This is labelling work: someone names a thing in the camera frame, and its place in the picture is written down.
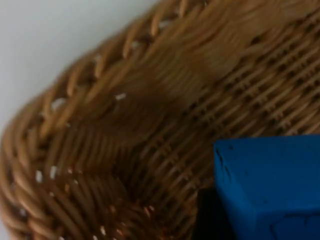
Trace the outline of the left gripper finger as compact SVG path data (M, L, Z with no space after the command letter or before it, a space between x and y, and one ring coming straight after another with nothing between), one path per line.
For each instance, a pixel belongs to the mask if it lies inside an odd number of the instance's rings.
M236 239L224 205L214 188L202 188L198 191L195 239Z

